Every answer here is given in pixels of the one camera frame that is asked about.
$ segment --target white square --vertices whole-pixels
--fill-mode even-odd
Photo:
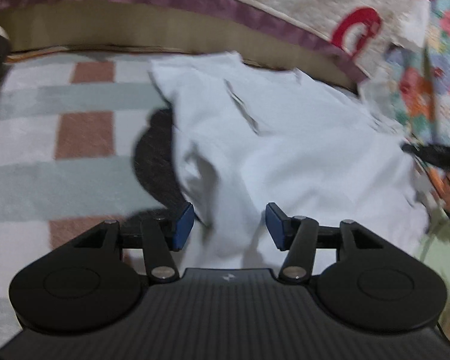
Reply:
[[[47,222],[0,222],[0,298],[15,274],[50,251]]]
[[[0,166],[53,161],[59,115],[0,120]]]
[[[148,61],[116,61],[116,83],[150,83]]]
[[[47,86],[69,85],[76,64],[48,64],[45,66],[12,68],[1,87],[2,92]]]
[[[139,139],[149,127],[154,110],[115,111],[115,152],[133,157]]]

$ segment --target white cloth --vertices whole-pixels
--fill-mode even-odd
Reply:
[[[354,219],[408,253],[418,246],[428,214],[414,161],[360,102],[235,53],[154,61],[151,74],[174,107],[182,192],[209,227],[190,236],[182,268],[278,269],[285,252],[264,226],[269,202],[324,226]],[[334,250],[318,251],[314,273],[334,261]]]

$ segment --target checkered bedsheet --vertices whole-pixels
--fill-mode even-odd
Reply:
[[[165,107],[150,58],[63,54],[12,67],[0,90],[0,299],[17,271],[84,230],[161,207],[132,163]]]

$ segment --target black object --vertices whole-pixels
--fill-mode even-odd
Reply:
[[[402,150],[415,155],[424,162],[450,172],[450,147],[443,145],[412,145],[406,143]]]
[[[163,245],[166,234],[188,234],[193,223],[182,219],[190,209],[175,225],[155,219],[125,233],[104,222],[24,268],[10,285],[24,331],[0,358],[450,360],[450,344],[434,329],[446,299],[443,281],[357,223],[320,227],[271,203],[267,223],[291,223],[278,277],[269,269],[187,269],[179,278]],[[274,225],[270,233],[283,239]],[[339,259],[319,276],[310,275],[314,244],[336,248]],[[151,264],[148,278],[120,261],[121,249],[132,246]],[[85,254],[94,261],[77,258]],[[94,271],[101,280],[71,270]],[[50,276],[57,276],[53,286]],[[40,310],[36,294],[51,315]]]

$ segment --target brown square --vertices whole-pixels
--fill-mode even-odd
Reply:
[[[72,84],[84,83],[112,83],[115,78],[115,63],[78,62],[71,79]]]
[[[119,216],[104,215],[50,221],[48,223],[50,229],[50,246],[52,249],[56,249],[107,219],[120,221],[122,218]]]
[[[113,112],[61,115],[55,158],[94,158],[114,155]]]

